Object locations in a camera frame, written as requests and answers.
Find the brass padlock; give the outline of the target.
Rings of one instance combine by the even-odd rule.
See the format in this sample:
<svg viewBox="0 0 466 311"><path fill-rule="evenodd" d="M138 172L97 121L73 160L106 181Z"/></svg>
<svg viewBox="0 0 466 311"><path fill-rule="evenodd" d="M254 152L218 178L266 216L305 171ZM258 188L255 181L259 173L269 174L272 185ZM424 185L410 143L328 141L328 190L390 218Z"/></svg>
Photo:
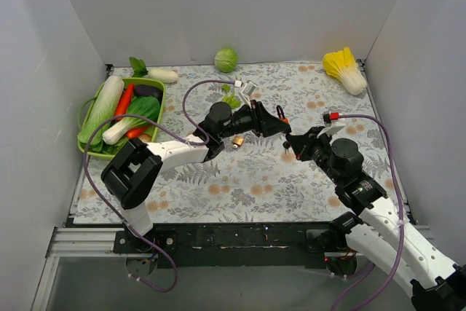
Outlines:
<svg viewBox="0 0 466 311"><path fill-rule="evenodd" d="M247 144L250 141L250 136L249 135L236 135L232 139L232 146L234 149L238 149L245 144Z"/></svg>

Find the orange black padlock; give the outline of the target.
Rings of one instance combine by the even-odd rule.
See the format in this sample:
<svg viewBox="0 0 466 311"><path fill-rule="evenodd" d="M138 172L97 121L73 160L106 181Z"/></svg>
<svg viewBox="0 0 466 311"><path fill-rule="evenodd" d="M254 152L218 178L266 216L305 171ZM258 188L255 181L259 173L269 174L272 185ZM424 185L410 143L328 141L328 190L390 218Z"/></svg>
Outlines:
<svg viewBox="0 0 466 311"><path fill-rule="evenodd" d="M288 119L287 119L286 116L285 116L285 113L284 113L284 111L283 111L282 106L277 105L277 106L276 106L276 111L277 111L277 116L278 116L278 118L280 119L280 121L281 121L281 122L284 122L284 123L286 123L286 124L289 124L289 121L288 121Z"/></svg>

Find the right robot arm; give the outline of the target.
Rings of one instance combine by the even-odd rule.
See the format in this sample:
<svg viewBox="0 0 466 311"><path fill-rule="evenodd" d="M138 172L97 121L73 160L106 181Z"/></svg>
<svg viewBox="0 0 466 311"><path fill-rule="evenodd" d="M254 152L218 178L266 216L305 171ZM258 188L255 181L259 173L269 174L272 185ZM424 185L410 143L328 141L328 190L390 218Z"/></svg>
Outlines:
<svg viewBox="0 0 466 311"><path fill-rule="evenodd" d="M363 170L354 141L333 141L328 128L313 127L303 135L287 135L284 147L302 162L314 161L350 209L332 221L329 240L336 250L362 253L403 289L416 310L465 308L465 268L421 234Z"/></svg>

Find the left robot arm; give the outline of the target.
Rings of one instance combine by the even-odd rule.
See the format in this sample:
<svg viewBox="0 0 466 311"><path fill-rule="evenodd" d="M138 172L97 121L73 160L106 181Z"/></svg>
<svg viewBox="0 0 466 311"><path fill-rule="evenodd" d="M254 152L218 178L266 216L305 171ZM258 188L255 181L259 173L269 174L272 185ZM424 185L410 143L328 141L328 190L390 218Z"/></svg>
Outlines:
<svg viewBox="0 0 466 311"><path fill-rule="evenodd" d="M132 228L130 244L145 253L154 247L153 224L146 198L159 174L191 163L212 160L224 150L225 138L251 131L259 137L290 133L290 125L270 114L260 101L233 112L225 102L214 103L200 126L186 141L144 143L128 141L102 172L100 178Z"/></svg>

